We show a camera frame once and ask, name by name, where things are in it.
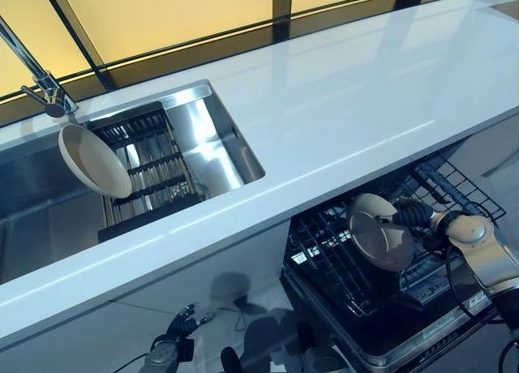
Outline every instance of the stainless steel sink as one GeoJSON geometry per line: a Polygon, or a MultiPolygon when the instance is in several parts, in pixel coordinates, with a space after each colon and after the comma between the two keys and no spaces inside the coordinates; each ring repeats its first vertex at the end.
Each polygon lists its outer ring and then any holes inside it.
{"type": "Polygon", "coordinates": [[[132,195],[85,187],[57,134],[0,152],[0,284],[264,176],[208,81],[85,125],[127,167],[132,195]]]}

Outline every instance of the faucet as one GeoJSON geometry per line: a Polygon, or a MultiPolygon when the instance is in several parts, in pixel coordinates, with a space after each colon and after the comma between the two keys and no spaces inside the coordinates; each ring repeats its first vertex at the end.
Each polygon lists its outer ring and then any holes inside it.
{"type": "Polygon", "coordinates": [[[78,106],[72,97],[65,92],[50,72],[45,71],[40,66],[37,60],[28,52],[24,44],[18,39],[1,16],[0,36],[31,71],[32,79],[43,91],[44,97],[40,97],[31,88],[28,88],[25,85],[21,87],[22,92],[27,93],[34,100],[41,103],[45,107],[45,113],[53,118],[60,118],[65,114],[72,114],[77,110],[78,106]]]}

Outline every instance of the dishwasher door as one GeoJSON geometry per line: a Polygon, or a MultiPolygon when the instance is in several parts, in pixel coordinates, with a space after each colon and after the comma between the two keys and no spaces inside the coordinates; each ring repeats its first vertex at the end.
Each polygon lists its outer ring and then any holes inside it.
{"type": "MultiPolygon", "coordinates": [[[[444,260],[423,249],[434,239],[413,229],[414,260],[401,272],[369,264],[346,228],[355,196],[420,199],[438,211],[499,219],[505,212],[439,153],[431,154],[292,218],[284,275],[328,324],[358,371],[416,371],[478,328],[457,306],[444,260]]],[[[453,282],[478,317],[495,314],[461,258],[453,282]]]]}

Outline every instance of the wire rack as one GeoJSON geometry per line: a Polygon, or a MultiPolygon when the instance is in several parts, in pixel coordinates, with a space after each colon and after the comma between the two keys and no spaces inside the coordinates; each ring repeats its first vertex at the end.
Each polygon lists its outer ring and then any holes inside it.
{"type": "Polygon", "coordinates": [[[429,229],[411,230],[414,260],[402,272],[378,269],[360,255],[345,227],[348,205],[363,192],[390,200],[406,196],[437,211],[465,210],[493,220],[505,214],[464,174],[434,153],[292,218],[285,265],[356,316],[370,315],[388,298],[419,290],[425,282],[434,281],[438,294],[448,288],[438,275],[444,261],[421,245],[423,239],[432,237],[429,229]]]}
{"type": "Polygon", "coordinates": [[[90,129],[115,151],[130,175],[125,199],[102,196],[105,241],[201,201],[160,103],[94,122],[90,129]]]}

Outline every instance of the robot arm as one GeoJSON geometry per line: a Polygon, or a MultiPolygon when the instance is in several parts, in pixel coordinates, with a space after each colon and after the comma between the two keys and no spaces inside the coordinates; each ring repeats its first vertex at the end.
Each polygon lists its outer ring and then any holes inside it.
{"type": "Polygon", "coordinates": [[[412,199],[399,199],[395,206],[394,223],[429,227],[440,238],[439,245],[429,249],[449,244],[456,248],[513,337],[518,338],[519,260],[492,222],[460,211],[435,212],[431,206],[412,199]]]}

